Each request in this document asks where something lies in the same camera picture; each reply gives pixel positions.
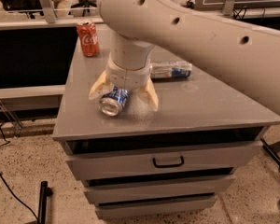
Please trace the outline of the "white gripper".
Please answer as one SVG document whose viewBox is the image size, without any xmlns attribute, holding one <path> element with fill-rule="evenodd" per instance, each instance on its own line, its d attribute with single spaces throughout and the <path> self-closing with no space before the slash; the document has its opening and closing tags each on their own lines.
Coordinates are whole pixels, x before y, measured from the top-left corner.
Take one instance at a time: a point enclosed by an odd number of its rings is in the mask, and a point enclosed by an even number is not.
<svg viewBox="0 0 280 224">
<path fill-rule="evenodd" d="M 149 62 L 150 59 L 144 59 L 141 62 L 127 62 L 129 67 L 122 68 L 112 56 L 109 56 L 105 71 L 91 86 L 89 99 L 93 100 L 111 92 L 114 86 L 128 91 L 138 89 L 139 99 L 156 112 L 159 108 L 159 98 L 150 79 Z"/>
</svg>

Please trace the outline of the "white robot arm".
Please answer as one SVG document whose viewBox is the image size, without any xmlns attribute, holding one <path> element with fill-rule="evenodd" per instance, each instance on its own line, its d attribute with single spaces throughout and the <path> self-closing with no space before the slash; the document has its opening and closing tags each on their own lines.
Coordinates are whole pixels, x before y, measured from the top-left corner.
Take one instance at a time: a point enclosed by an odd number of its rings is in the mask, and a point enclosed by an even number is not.
<svg viewBox="0 0 280 224">
<path fill-rule="evenodd" d="M 280 31 L 193 11 L 170 0 L 97 0 L 111 29 L 111 52 L 92 85 L 138 90 L 159 106 L 149 73 L 155 46 L 172 52 L 280 115 Z"/>
</svg>

